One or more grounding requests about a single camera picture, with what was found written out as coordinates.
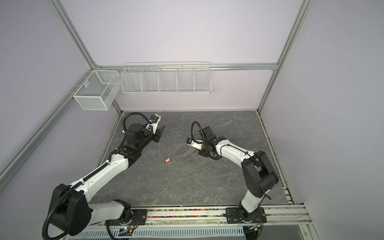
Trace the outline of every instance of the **black bracket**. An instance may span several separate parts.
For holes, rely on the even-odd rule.
[[[254,219],[244,219],[244,213],[243,211],[238,207],[227,207],[225,209],[225,217],[227,218],[227,223],[245,223],[243,220],[250,223],[260,223],[260,220],[262,223],[266,223],[266,216],[264,212],[264,208],[258,207],[254,212],[252,212],[252,215],[255,216]]]
[[[70,186],[60,184],[52,193],[50,208],[55,205],[57,200],[68,191]],[[60,228],[71,236],[80,233],[91,219],[92,209],[89,208],[84,191],[74,190],[69,198],[57,208],[52,215],[50,223]]]
[[[255,152],[254,156],[257,160],[255,158],[244,159],[241,167],[248,190],[254,196],[261,198],[266,191],[278,183],[279,177],[265,152]],[[260,171],[256,170],[257,165],[261,167]]]
[[[148,210],[147,209],[132,209],[132,222],[129,223],[129,225],[137,225],[137,223],[139,223],[139,225],[145,225],[145,222],[147,220],[147,213],[148,213]],[[109,226],[123,226],[121,225],[123,221],[120,220],[120,219],[116,219],[116,220],[108,220],[108,224]]]

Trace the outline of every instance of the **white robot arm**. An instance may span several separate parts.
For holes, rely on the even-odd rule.
[[[132,115],[142,116],[147,124],[135,123],[127,129],[126,119]],[[74,236],[85,227],[102,221],[106,221],[108,233],[113,239],[107,220],[116,220],[122,225],[132,221],[131,205],[125,201],[116,199],[103,204],[88,204],[88,202],[113,177],[132,166],[151,141],[159,142],[165,128],[165,126],[158,127],[160,120],[161,117],[157,114],[152,115],[150,119],[141,113],[127,114],[122,120],[124,138],[121,144],[110,153],[108,160],[78,181],[68,186],[60,184],[54,189],[49,212],[43,224],[44,240],[59,240],[67,234]],[[50,223],[64,233],[51,238],[48,235]]]
[[[200,129],[201,140],[193,137],[193,126],[197,124]],[[273,168],[272,163],[263,151],[253,152],[241,148],[224,137],[216,137],[210,127],[201,128],[198,122],[193,122],[191,126],[191,138],[187,139],[187,144],[199,149],[199,155],[218,160],[226,157],[242,168],[246,186],[248,188],[243,200],[239,203],[239,210],[228,217],[250,222],[255,219],[261,201],[267,193],[279,181],[279,177]]]

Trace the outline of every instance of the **light purple wall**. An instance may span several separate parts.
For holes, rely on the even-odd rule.
[[[44,0],[0,3],[0,165],[88,70]],[[53,189],[96,165],[114,109],[68,111],[0,193],[0,239],[41,239]]]
[[[63,0],[97,64],[277,62],[302,0]]]
[[[116,99],[122,110],[256,109],[271,70],[212,71],[211,94],[126,95]]]
[[[318,0],[262,111],[320,239],[383,239],[384,1]]]
[[[88,70],[45,0],[0,2],[0,166]]]
[[[73,102],[0,193],[1,239],[41,239],[53,189],[95,168],[115,120],[114,109],[85,111]]]

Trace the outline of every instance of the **wire basket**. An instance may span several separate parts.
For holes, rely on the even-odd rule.
[[[117,71],[94,70],[73,97],[84,110],[108,110],[120,90]]]
[[[210,66],[142,67],[129,66],[121,73],[126,94],[211,93]]]

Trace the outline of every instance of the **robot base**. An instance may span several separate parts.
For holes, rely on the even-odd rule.
[[[227,214],[227,223],[243,223],[242,219],[244,216],[243,213],[244,210],[238,208],[238,207],[227,207],[225,209],[225,213]],[[257,216],[261,219],[262,223],[266,223],[266,216],[264,209],[262,207],[258,207],[254,212],[252,212],[250,215],[254,216],[253,220],[246,219],[247,222],[250,221],[250,223],[260,223]]]
[[[136,225],[139,222],[139,225],[145,225],[145,221],[147,220],[147,209],[132,209],[132,222],[129,225]],[[122,226],[122,220],[108,220],[109,226]]]

